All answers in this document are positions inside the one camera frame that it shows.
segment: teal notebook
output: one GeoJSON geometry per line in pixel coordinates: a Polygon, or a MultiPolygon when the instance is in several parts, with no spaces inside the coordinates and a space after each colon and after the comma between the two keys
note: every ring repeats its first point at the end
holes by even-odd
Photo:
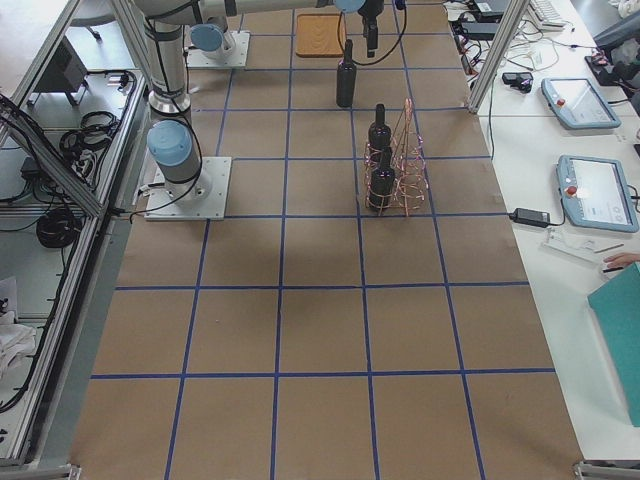
{"type": "Polygon", "coordinates": [[[640,426],[640,263],[625,268],[589,295],[627,397],[629,417],[640,426]]]}

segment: floor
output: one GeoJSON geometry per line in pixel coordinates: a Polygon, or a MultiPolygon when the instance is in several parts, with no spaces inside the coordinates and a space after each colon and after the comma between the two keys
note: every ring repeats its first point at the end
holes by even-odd
{"type": "MultiPolygon", "coordinates": [[[[71,460],[83,478],[555,480],[581,458],[439,4],[335,105],[337,59],[251,14],[247,69],[192,72],[222,222],[136,218],[71,460]],[[377,103],[413,99],[430,190],[365,206],[377,103]]],[[[380,52],[402,13],[386,5],[380,52]]],[[[349,18],[363,59],[359,17],[349,18]]]]}

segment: wine bottle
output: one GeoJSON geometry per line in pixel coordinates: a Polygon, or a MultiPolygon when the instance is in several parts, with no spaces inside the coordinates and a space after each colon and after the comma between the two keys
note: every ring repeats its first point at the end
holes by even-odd
{"type": "Polygon", "coordinates": [[[391,168],[391,147],[382,149],[380,164],[371,173],[369,184],[369,206],[378,212],[389,205],[396,172],[391,168]]]}
{"type": "Polygon", "coordinates": [[[339,107],[348,108],[353,104],[353,92],[356,88],[357,68],[353,63],[353,41],[347,40],[344,45],[344,57],[338,64],[338,82],[336,103],[339,107]]]}
{"type": "Polygon", "coordinates": [[[374,168],[380,162],[382,149],[391,146],[391,129],[384,123],[384,115],[384,105],[377,104],[376,121],[369,127],[369,163],[374,168]]]}

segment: human hand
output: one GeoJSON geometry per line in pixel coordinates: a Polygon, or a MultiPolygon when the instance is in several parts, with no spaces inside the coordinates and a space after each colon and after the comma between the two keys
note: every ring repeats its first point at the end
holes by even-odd
{"type": "Polygon", "coordinates": [[[633,262],[640,262],[640,253],[620,252],[604,259],[607,268],[624,268],[633,262]]]}

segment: tablet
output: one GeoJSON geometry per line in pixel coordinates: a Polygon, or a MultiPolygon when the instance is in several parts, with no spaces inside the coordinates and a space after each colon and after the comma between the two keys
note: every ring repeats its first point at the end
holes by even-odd
{"type": "Polygon", "coordinates": [[[620,119],[589,78],[545,78],[541,90],[551,110],[566,128],[620,126],[620,119]]]}
{"type": "Polygon", "coordinates": [[[580,227],[637,232],[638,219],[618,160],[562,155],[556,168],[567,217],[580,227]]]}

